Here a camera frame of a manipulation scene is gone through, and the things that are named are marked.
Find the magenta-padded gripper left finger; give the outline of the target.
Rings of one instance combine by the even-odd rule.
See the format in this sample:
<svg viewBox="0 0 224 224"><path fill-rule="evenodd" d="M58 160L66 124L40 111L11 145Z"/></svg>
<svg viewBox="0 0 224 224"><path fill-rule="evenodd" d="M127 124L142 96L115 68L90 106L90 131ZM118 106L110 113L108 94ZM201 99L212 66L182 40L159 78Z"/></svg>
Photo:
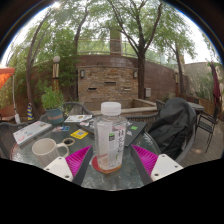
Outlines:
<svg viewBox="0 0 224 224"><path fill-rule="evenodd" d="M89 145L66 158L57 157L44 170L80 186L92 156L93 146Z"/></svg>

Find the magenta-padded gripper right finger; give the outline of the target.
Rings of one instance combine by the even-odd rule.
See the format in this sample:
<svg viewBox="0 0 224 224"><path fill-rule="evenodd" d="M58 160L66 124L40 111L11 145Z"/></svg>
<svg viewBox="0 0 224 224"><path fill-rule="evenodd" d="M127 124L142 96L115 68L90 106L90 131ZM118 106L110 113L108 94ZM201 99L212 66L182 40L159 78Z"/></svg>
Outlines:
<svg viewBox="0 0 224 224"><path fill-rule="evenodd" d="M166 154L156 155L137 145L131 145L130 155L134 161L136 179L145 186L182 169Z"/></svg>

